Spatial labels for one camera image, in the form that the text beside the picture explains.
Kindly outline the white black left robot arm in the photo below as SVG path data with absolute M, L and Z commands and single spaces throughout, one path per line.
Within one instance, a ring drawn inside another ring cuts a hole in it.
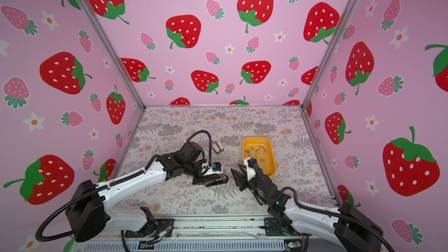
M 150 236 L 160 239 L 161 230 L 151 210 L 142 206 L 130 213 L 117 213 L 111 209 L 122 200 L 152 185 L 163 183 L 182 175 L 192 177 L 194 185 L 213 187 L 226 184 L 229 178 L 223 174 L 219 162 L 212 162 L 212 154 L 188 138 L 180 150 L 154 155 L 148 164 L 127 175 L 106 182 L 81 183 L 70 202 L 52 213 L 37 229 L 39 242 L 73 236 L 78 243 L 93 239 L 103 232 L 129 232 L 133 236 Z M 65 214 L 70 231 L 44 236 L 45 228 L 60 214 Z

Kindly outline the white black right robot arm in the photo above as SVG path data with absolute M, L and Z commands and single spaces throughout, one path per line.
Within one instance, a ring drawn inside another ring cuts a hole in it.
M 329 208 L 304 203 L 295 189 L 279 190 L 261 168 L 242 164 L 239 168 L 231 170 L 236 186 L 240 191 L 249 190 L 259 204 L 268 206 L 267 212 L 284 233 L 316 236 L 348 252 L 394 251 L 383 230 L 354 206 Z

